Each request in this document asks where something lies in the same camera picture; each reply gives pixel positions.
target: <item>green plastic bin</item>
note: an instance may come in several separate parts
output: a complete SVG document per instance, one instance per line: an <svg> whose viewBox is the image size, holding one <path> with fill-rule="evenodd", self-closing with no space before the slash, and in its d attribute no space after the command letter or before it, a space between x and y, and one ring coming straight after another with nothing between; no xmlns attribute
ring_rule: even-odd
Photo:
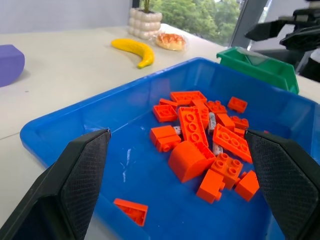
<svg viewBox="0 0 320 240"><path fill-rule="evenodd" d="M221 58L221 65L280 89L295 94L299 93L295 69L291 64L248 51L242 47L229 48L219 52L216 56Z"/></svg>

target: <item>white planter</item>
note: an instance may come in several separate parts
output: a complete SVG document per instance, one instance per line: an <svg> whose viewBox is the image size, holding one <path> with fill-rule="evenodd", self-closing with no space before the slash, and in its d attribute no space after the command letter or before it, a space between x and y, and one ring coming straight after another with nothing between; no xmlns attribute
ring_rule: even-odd
<svg viewBox="0 0 320 240"><path fill-rule="evenodd" d="M159 32L162 13L144 13L140 8L130 9L129 34L147 40Z"/></svg>

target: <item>window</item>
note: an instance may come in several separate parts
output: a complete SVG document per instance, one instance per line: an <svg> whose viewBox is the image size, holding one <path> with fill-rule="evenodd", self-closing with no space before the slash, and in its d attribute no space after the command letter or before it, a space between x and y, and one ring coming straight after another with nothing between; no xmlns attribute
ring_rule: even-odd
<svg viewBox="0 0 320 240"><path fill-rule="evenodd" d="M151 0L150 9L163 14L162 23L228 46L244 3L245 0Z"/></svg>

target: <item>yellow toy banana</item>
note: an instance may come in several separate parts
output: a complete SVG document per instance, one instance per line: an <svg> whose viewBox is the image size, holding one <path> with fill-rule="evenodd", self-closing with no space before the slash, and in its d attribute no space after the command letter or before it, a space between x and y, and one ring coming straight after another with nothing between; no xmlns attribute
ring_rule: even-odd
<svg viewBox="0 0 320 240"><path fill-rule="evenodd" d="M142 57L142 61L137 66L139 69L151 65L155 61L154 51L145 43L135 41L130 38L119 38L113 40L111 45L116 49L137 54Z"/></svg>

